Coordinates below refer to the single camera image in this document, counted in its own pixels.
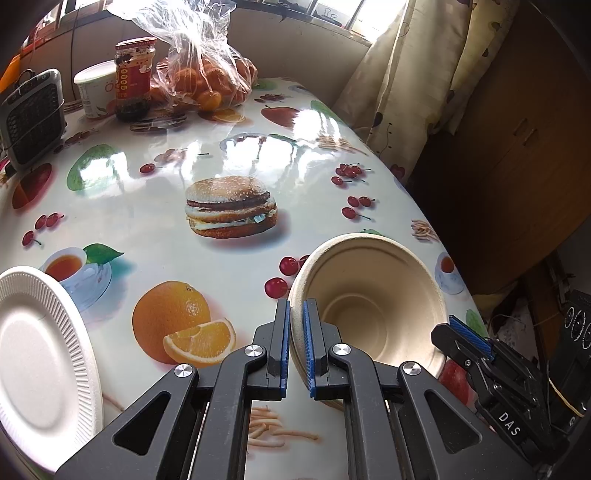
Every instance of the wooden cabinet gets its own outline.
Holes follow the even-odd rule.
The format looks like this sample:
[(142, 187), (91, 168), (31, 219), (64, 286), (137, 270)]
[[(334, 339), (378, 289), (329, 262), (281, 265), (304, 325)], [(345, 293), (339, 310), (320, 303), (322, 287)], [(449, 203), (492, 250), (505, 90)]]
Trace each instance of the wooden cabinet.
[(455, 136), (430, 139), (411, 193), (472, 293), (512, 282), (591, 213), (591, 90), (523, 2)]

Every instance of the plastic bag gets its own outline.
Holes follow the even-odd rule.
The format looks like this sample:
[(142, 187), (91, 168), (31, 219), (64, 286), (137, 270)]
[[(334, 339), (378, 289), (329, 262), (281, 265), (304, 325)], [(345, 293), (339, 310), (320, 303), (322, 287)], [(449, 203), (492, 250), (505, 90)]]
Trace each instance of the plastic bag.
[(244, 102), (256, 82), (256, 67), (228, 45), (235, 8), (230, 0), (115, 0), (108, 6), (170, 45), (152, 78), (152, 99), (201, 111)]

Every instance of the plate rim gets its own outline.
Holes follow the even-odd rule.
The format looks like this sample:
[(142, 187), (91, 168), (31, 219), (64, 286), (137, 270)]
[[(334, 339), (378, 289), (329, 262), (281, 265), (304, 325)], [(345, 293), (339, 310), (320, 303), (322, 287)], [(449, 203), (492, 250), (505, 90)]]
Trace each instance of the plate rim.
[[(68, 448), (66, 449), (64, 446), (63, 449), (71, 456), (99, 433), (103, 427), (102, 389), (90, 337), (74, 301), (57, 280), (34, 267), (12, 267), (0, 274), (0, 290), (5, 278), (15, 274), (25, 274), (33, 277), (30, 281), (44, 284), (49, 289), (50, 294), (54, 295), (57, 300), (53, 309), (57, 309), (57, 312), (60, 313), (60, 320), (56, 319), (53, 314), (49, 316), (57, 324), (61, 336), (64, 338), (62, 346), (68, 350), (72, 362), (78, 396), (76, 430), (73, 436), (67, 439)], [(29, 460), (51, 473), (55, 473), (61, 464), (67, 460), (67, 458), (56, 458), (55, 455), (47, 456), (44, 449), (31, 445), (31, 442), (23, 442), (24, 438), (13, 435), (14, 432), (11, 432), (13, 429), (7, 420), (5, 410), (2, 408), (2, 403), (0, 403), (0, 423), (2, 423), (6, 435)], [(74, 450), (70, 445), (76, 445), (76, 443), (79, 444), (79, 447)]]

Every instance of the paper bowl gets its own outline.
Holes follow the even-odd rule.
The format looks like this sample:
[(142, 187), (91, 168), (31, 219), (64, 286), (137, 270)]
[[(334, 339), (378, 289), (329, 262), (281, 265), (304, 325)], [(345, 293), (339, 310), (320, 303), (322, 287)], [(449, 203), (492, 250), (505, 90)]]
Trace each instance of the paper bowl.
[(307, 298), (316, 299), (321, 321), (372, 359), (395, 367), (413, 360), (434, 377), (441, 373), (445, 356), (431, 343), (431, 331), (447, 322), (443, 296), (427, 267), (395, 241), (349, 233), (322, 244), (304, 263), (289, 295), (293, 360), (304, 382)]

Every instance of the cabinet door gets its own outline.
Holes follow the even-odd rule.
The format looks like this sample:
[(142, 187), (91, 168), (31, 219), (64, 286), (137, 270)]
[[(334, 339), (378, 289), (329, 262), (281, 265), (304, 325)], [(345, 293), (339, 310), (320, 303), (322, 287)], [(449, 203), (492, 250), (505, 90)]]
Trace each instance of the cabinet door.
[(548, 20), (522, 2), (456, 132), (450, 169), (461, 183), (478, 185), (519, 136), (556, 110), (549, 103), (560, 83), (561, 47), (564, 42)]
[(482, 182), (462, 224), (472, 241), (457, 262), (473, 293), (507, 285), (558, 247), (591, 214), (590, 84), (574, 59), (542, 125)]

